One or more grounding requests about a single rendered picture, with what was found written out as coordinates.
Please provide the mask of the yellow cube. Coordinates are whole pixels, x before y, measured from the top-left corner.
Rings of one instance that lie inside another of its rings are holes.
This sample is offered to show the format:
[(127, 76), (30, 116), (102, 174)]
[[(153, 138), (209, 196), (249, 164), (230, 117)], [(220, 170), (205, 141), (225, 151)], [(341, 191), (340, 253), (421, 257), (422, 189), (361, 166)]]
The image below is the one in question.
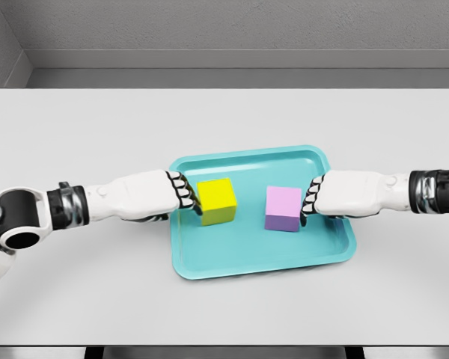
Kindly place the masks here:
[(210, 226), (231, 222), (235, 218), (237, 201), (229, 178), (197, 183), (201, 202), (201, 225)]

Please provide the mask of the teal plastic tray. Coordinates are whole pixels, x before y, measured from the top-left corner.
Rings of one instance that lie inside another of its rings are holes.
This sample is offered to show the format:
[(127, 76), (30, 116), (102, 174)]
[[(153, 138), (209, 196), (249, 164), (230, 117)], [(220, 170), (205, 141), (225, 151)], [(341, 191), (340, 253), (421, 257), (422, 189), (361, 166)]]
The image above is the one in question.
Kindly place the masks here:
[(184, 174), (192, 185), (228, 178), (237, 198), (232, 222), (201, 226), (189, 210), (172, 213), (171, 262), (189, 280), (227, 277), (283, 269), (341, 263), (356, 251), (347, 219), (313, 215), (295, 233), (265, 228), (265, 196), (269, 185), (306, 190), (330, 164), (314, 146), (276, 147), (187, 156), (171, 171)]

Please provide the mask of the pink cube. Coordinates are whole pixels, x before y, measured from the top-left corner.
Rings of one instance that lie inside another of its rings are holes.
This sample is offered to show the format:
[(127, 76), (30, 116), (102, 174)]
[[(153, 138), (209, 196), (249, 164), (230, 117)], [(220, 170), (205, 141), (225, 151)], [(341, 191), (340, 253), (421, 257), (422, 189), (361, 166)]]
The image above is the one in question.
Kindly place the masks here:
[(297, 232), (300, 228), (302, 190), (268, 186), (266, 188), (265, 229)]

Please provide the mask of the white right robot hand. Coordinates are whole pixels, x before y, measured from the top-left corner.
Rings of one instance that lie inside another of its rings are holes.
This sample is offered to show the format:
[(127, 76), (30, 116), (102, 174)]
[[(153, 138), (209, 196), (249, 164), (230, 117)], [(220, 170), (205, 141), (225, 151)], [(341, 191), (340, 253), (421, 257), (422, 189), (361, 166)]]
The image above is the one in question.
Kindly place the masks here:
[(300, 224), (319, 214), (329, 218), (366, 218), (379, 214), (382, 175), (371, 171), (328, 171), (311, 180), (302, 201)]

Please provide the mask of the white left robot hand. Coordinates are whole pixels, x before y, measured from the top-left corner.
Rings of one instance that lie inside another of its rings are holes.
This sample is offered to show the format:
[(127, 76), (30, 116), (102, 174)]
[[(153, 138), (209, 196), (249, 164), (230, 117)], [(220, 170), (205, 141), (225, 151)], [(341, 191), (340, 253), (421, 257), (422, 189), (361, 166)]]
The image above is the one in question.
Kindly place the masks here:
[(178, 209), (203, 215), (201, 203), (186, 177), (176, 171), (154, 170), (117, 180), (116, 215), (125, 221), (165, 221)]

